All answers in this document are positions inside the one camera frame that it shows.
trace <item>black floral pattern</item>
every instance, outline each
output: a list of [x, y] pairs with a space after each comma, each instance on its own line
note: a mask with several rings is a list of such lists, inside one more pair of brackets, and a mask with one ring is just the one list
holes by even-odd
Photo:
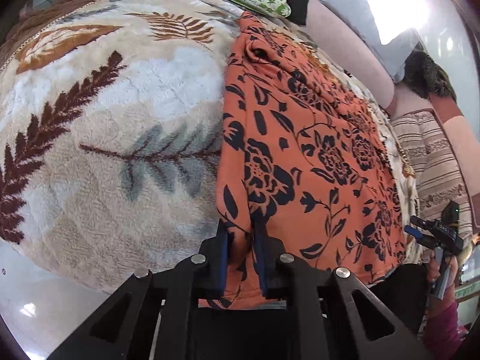
[[389, 236], [393, 224], [392, 212], [387, 208], [387, 203], [385, 201], [378, 201], [377, 207], [378, 213], [375, 218], [376, 227], [384, 228], [385, 233], [387, 233], [387, 235]]
[[368, 139], [358, 134], [352, 138], [352, 154], [362, 170], [368, 170], [373, 167], [375, 151]]
[[268, 45], [277, 53], [279, 57], [282, 57], [285, 54], [285, 48], [288, 46], [287, 44], [278, 44], [275, 42], [275, 40], [272, 38], [270, 33], [263, 27], [254, 27], [250, 26], [247, 28], [247, 30], [256, 33], [258, 35], [261, 35], [263, 39], [268, 43]]
[[388, 187], [388, 191], [391, 192], [390, 199], [392, 199], [393, 204], [400, 208], [400, 198], [398, 197], [397, 188]]
[[[327, 248], [330, 241], [338, 234], [340, 234], [347, 222], [347, 216], [350, 214], [351, 207], [350, 205], [344, 205], [343, 207], [336, 207], [335, 205], [338, 204], [340, 200], [340, 191], [338, 188], [333, 188], [330, 190], [328, 203], [321, 201], [320, 199], [314, 198], [311, 193], [304, 191], [303, 196], [300, 199], [300, 204], [305, 206], [304, 213], [308, 213], [312, 211], [317, 205], [323, 207], [323, 209], [327, 210], [327, 219], [325, 221], [325, 233], [327, 236], [327, 240], [325, 245], [321, 243], [316, 243], [305, 249], [300, 249], [299, 252], [303, 257], [306, 259], [313, 259], [316, 258], [315, 266], [317, 266], [318, 261], [320, 259], [321, 254]], [[340, 265], [340, 254], [337, 250], [337, 264]]]
[[385, 261], [387, 244], [383, 239], [382, 227], [379, 221], [370, 223], [363, 228], [362, 245], [375, 249], [375, 253], [380, 261]]
[[329, 103], [323, 101], [321, 97], [315, 91], [312, 91], [303, 82], [291, 77], [288, 80], [289, 89], [294, 94], [292, 100], [303, 108], [308, 105], [315, 108], [318, 111], [325, 111], [327, 114], [334, 115], [334, 107]]
[[405, 250], [405, 245], [402, 242], [397, 241], [395, 242], [395, 249], [396, 249], [396, 252], [394, 253], [394, 256], [397, 257], [397, 262], [399, 264], [403, 264], [405, 262], [405, 257], [407, 255], [407, 252]]
[[[223, 119], [233, 118], [231, 114], [223, 114]], [[243, 150], [245, 130], [243, 125], [237, 121], [232, 120], [227, 128], [223, 130], [223, 139], [235, 150]]]
[[343, 104], [350, 105], [353, 103], [353, 98], [355, 97], [355, 94], [352, 91], [345, 91], [345, 96], [342, 99]]
[[340, 185], [346, 185], [352, 170], [343, 159], [340, 149], [335, 147], [335, 138], [332, 135], [323, 137], [318, 159], [323, 163], [325, 169], [333, 174]]
[[277, 212], [277, 204], [285, 205], [295, 198], [292, 176], [273, 164], [265, 143], [252, 138], [247, 140], [244, 170], [248, 200], [260, 205], [267, 218]]
[[346, 115], [346, 120], [349, 121], [352, 125], [357, 127], [362, 132], [371, 132], [370, 124], [365, 119], [365, 116], [362, 114], [351, 114]]

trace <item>striped cushion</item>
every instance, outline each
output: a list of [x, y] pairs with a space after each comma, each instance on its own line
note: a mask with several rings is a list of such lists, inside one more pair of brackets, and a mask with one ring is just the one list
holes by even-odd
[[420, 111], [392, 122], [398, 139], [417, 174], [420, 216], [440, 219], [450, 200], [460, 205], [460, 237], [472, 235], [472, 211], [457, 159], [437, 119]]

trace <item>pink sleeve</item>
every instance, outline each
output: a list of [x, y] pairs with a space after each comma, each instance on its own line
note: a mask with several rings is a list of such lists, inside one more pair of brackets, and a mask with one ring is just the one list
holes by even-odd
[[458, 334], [457, 304], [452, 302], [440, 314], [429, 318], [423, 343], [435, 360], [448, 360], [462, 343]]

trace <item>fern leaf pattern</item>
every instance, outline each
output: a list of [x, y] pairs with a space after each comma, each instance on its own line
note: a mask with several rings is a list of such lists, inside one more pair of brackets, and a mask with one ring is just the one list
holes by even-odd
[[153, 37], [159, 41], [167, 39], [191, 39], [193, 41], [208, 44], [212, 43], [213, 28], [207, 27], [207, 21], [195, 19], [184, 15], [175, 16], [165, 12], [160, 14], [129, 13], [131, 16], [141, 17], [150, 23]]
[[227, 12], [226, 10], [222, 8], [216, 8], [213, 11], [210, 12], [197, 12], [200, 13], [201, 15], [210, 17], [211, 20], [218, 21], [219, 23], [225, 24], [226, 26], [230, 27], [231, 29], [237, 30], [239, 28], [238, 24], [236, 23], [235, 20], [237, 20], [237, 17], [232, 15], [231, 13]]
[[216, 175], [221, 132], [220, 123], [208, 133], [202, 126], [187, 132], [186, 125], [172, 133], [164, 133], [158, 124], [138, 138], [126, 154], [83, 144], [80, 148], [124, 162], [121, 186], [131, 202], [138, 198], [145, 175], [166, 193], [175, 192], [178, 179], [186, 192], [194, 197], [200, 191], [204, 175], [209, 174], [212, 178]]
[[118, 8], [118, 5], [112, 4], [109, 7], [105, 7], [105, 8], [101, 8], [101, 9], [95, 9], [95, 10], [88, 11], [88, 12], [77, 13], [77, 14], [74, 14], [74, 15], [71, 15], [71, 16], [64, 17], [63, 19], [60, 19], [59, 21], [57, 21], [57, 24], [71, 23], [72, 21], [74, 21], [76, 19], [84, 19], [85, 17], [91, 17], [91, 16], [94, 16], [94, 15], [99, 15], [99, 14], [104, 13], [104, 12], [113, 11], [117, 8]]
[[53, 146], [54, 140], [68, 132], [66, 124], [82, 114], [82, 107], [92, 101], [98, 91], [110, 85], [123, 69], [122, 56], [114, 51], [107, 65], [93, 70], [80, 84], [76, 82], [68, 93], [62, 92], [53, 106], [45, 103], [42, 115], [32, 115], [26, 134], [18, 132], [15, 155], [5, 145], [5, 163], [0, 168], [0, 238], [20, 244], [24, 234], [17, 226], [24, 220], [18, 213], [26, 202], [20, 196], [29, 182], [29, 176], [40, 169], [42, 156]]

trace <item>brown blanket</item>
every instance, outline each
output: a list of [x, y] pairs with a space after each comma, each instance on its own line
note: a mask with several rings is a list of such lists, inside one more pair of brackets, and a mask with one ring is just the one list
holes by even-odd
[[0, 66], [15, 52], [28, 38], [35, 35], [43, 27], [55, 19], [73, 12], [95, 0], [58, 0], [51, 7], [40, 11], [33, 11], [20, 18], [8, 33], [6, 42], [0, 47]]

